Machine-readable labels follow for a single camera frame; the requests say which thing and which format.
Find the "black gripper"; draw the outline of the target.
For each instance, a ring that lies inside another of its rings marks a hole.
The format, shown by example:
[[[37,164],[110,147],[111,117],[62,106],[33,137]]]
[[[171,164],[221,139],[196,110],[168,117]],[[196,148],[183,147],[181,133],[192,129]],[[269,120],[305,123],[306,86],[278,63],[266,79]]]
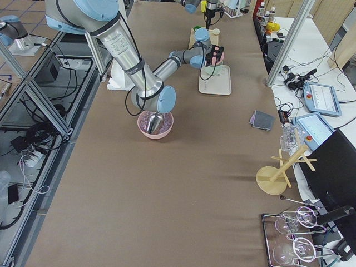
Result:
[[[206,29],[209,29],[211,25],[216,24],[223,17],[224,9],[218,2],[202,2],[201,8],[205,15],[204,21]],[[219,14],[219,19],[215,23],[211,23],[216,13]]]
[[[212,45],[211,51],[205,56],[204,66],[217,66],[224,60],[224,47]]]

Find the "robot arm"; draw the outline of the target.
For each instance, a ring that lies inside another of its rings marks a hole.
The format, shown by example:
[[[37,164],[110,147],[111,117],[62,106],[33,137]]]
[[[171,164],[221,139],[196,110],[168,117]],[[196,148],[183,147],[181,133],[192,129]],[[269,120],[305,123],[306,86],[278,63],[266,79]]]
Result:
[[[200,0],[180,0],[175,2],[185,7],[185,10],[191,14],[196,12],[198,5],[201,3]],[[212,23],[211,21],[215,17],[216,13],[219,14],[219,19],[215,23]],[[216,24],[223,17],[224,9],[222,6],[219,6],[218,0],[207,0],[204,14],[205,28],[209,29],[210,26]]]
[[[181,65],[216,67],[224,59],[224,48],[211,43],[208,30],[195,32],[193,47],[173,51],[154,71],[140,54],[117,1],[46,1],[47,25],[60,32],[98,38],[134,83],[132,102],[140,111],[169,113],[175,106],[176,91],[164,81]]]

